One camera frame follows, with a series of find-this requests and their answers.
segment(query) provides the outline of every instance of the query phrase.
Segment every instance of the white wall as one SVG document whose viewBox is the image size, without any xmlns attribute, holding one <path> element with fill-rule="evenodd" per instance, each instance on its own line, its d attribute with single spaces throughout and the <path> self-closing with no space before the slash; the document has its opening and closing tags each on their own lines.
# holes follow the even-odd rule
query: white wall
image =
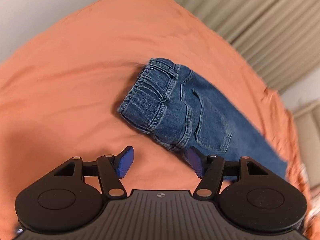
<svg viewBox="0 0 320 240">
<path fill-rule="evenodd" d="M 96 0 L 0 0 L 0 63 L 19 46 Z"/>
<path fill-rule="evenodd" d="M 320 98 L 320 67 L 293 84 L 282 95 L 282 101 L 289 110 L 295 110 Z"/>
</svg>

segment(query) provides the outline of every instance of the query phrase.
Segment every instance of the silver screw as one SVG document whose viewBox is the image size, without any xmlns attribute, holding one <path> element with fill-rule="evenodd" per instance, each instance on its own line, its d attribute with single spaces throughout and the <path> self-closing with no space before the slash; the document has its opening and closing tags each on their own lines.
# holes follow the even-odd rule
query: silver screw
<svg viewBox="0 0 320 240">
<path fill-rule="evenodd" d="M 197 190 L 197 195 L 200 197 L 209 197 L 211 196 L 212 191 L 207 188 L 202 188 Z"/>
<path fill-rule="evenodd" d="M 123 189 L 120 189 L 120 188 L 113 188 L 113 189 L 109 190 L 108 193 L 112 197 L 120 197 L 124 194 L 124 191 L 123 191 Z"/>
</svg>

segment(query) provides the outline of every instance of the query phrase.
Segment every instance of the orange bed sheet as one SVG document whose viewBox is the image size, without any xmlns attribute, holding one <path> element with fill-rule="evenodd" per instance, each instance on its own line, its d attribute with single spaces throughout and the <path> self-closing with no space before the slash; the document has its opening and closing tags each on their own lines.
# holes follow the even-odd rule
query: orange bed sheet
<svg viewBox="0 0 320 240">
<path fill-rule="evenodd" d="M 220 89 L 288 161 L 288 180 L 310 200 L 291 114 L 227 42 L 172 0 L 100 0 L 0 67 L 0 239 L 14 236 L 17 194 L 72 156 L 92 161 L 131 145 L 127 191 L 195 189 L 188 166 L 116 113 L 152 57 L 187 65 Z M 316 223 L 308 223 L 312 239 L 320 239 Z"/>
</svg>

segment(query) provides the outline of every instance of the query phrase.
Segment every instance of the denim fabric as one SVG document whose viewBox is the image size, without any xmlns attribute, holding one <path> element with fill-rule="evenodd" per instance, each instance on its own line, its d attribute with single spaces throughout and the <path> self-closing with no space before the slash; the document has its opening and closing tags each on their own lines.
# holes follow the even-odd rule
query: denim fabric
<svg viewBox="0 0 320 240">
<path fill-rule="evenodd" d="M 168 59 L 151 59 L 118 109 L 122 117 L 170 151 L 194 146 L 227 161 L 250 156 L 281 178 L 286 163 L 207 80 Z"/>
</svg>

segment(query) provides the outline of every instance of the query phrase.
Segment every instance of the beige cushion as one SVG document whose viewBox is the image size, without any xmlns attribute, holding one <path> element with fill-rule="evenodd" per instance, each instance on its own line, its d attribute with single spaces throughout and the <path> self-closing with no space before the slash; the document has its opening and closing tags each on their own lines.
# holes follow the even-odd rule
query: beige cushion
<svg viewBox="0 0 320 240">
<path fill-rule="evenodd" d="M 301 159 L 305 163 L 310 187 L 320 185 L 320 102 L 316 101 L 295 114 Z"/>
</svg>

